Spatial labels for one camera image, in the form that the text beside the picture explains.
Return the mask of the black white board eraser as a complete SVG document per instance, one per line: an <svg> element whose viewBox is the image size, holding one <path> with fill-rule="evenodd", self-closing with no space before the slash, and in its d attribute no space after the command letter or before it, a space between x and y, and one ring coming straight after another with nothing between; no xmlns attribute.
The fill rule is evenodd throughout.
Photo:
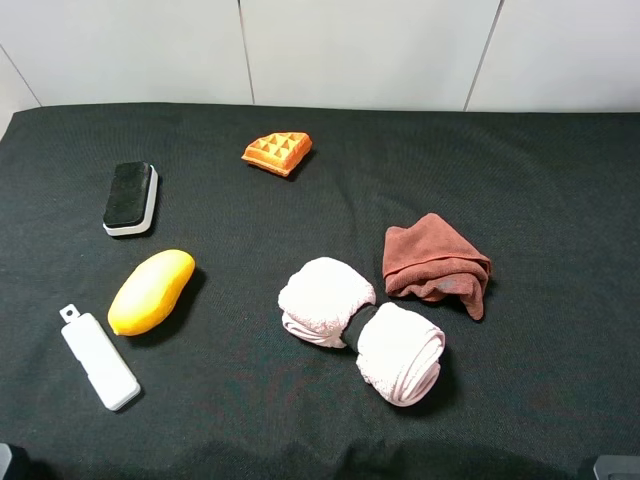
<svg viewBox="0 0 640 480"><path fill-rule="evenodd" d="M120 163L115 167L103 228L110 237L145 233L151 228L159 175L147 162Z"/></svg>

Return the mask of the pink rolled towel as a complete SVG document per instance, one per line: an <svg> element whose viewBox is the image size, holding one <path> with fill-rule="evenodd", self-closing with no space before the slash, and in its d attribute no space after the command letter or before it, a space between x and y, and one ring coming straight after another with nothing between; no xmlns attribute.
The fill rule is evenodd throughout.
<svg viewBox="0 0 640 480"><path fill-rule="evenodd" d="M392 302L377 305L373 285L342 261L321 257L304 264L281 289L278 305L290 334L356 352L365 382L395 406L418 403L439 377L444 332Z"/></svg>

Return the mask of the orange waffle piece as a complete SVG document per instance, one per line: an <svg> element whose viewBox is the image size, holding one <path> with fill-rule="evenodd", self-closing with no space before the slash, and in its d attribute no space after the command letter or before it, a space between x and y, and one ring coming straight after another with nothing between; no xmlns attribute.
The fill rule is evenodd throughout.
<svg viewBox="0 0 640 480"><path fill-rule="evenodd" d="M274 132L250 143L241 158L281 177L287 177L310 152L312 140L304 132Z"/></svg>

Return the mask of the black table cloth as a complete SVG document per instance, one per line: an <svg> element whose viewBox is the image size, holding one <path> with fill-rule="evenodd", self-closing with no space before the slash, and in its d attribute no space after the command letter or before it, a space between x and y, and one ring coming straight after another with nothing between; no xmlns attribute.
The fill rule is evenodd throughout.
<svg viewBox="0 0 640 480"><path fill-rule="evenodd" d="M287 176L246 147L304 132ZM115 167L159 175L151 228L110 237ZM493 264L481 322L403 301L446 335L397 408L349 350L281 325L279 290L340 259L382 291L384 234L434 212ZM135 268L195 270L171 314L116 335ZM59 311L91 313L140 384L108 410ZM1 438L45 479L573 479L639 451L639 118L221 105L47 107L1 140Z"/></svg>

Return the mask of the black band on towel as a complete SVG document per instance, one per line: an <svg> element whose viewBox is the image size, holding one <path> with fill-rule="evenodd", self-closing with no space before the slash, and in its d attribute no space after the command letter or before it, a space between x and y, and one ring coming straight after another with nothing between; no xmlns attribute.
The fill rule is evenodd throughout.
<svg viewBox="0 0 640 480"><path fill-rule="evenodd" d="M354 352L359 352L358 341L364 327L376 315L378 307L373 304L361 306L349 319L341 333L341 340Z"/></svg>

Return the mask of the brown folded cloth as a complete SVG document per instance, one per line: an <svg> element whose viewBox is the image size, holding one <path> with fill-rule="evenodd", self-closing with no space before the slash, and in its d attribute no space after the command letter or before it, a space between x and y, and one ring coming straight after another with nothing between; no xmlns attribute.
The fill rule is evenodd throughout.
<svg viewBox="0 0 640 480"><path fill-rule="evenodd" d="M386 230L382 276L391 297L414 295L436 303L456 296L480 321L491 272L491 260L436 213Z"/></svg>

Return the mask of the yellow mango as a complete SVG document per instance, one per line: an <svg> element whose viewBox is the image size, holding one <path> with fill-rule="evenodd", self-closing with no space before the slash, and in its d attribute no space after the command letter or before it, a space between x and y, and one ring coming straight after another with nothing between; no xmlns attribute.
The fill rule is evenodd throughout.
<svg viewBox="0 0 640 480"><path fill-rule="evenodd" d="M173 311L195 265L189 253L178 249L161 251L139 264L109 308L112 331L137 336L161 324Z"/></svg>

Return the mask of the white plastic case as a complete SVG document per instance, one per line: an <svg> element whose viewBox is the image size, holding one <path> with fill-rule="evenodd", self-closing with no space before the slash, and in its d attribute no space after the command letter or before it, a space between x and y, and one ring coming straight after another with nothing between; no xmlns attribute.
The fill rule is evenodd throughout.
<svg viewBox="0 0 640 480"><path fill-rule="evenodd" d="M91 313L69 304L59 314L65 322L61 334L94 391L108 410L118 411L141 391L135 375Z"/></svg>

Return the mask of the grey block bottom right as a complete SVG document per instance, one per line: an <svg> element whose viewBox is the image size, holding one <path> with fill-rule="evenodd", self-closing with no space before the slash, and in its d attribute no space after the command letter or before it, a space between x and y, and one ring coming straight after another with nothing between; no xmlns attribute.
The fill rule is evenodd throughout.
<svg viewBox="0 0 640 480"><path fill-rule="evenodd" d="M640 457L601 455L593 466L596 480L640 480Z"/></svg>

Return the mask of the grey block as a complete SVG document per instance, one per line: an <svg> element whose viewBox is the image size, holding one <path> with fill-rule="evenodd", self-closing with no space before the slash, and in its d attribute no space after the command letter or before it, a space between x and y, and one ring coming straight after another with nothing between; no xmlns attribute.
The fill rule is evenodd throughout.
<svg viewBox="0 0 640 480"><path fill-rule="evenodd" d="M13 452L9 445L0 444L0 480L10 478L10 470L13 462Z"/></svg>
<svg viewBox="0 0 640 480"><path fill-rule="evenodd" d="M640 480L640 457L601 455L593 466L596 480Z"/></svg>

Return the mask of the grey block bottom left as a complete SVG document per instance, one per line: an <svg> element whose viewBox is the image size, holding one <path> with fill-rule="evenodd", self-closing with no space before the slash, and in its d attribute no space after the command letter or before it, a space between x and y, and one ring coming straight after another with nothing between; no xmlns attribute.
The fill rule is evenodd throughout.
<svg viewBox="0 0 640 480"><path fill-rule="evenodd" d="M13 462L13 452L9 445L0 444L0 480L10 478L10 470Z"/></svg>

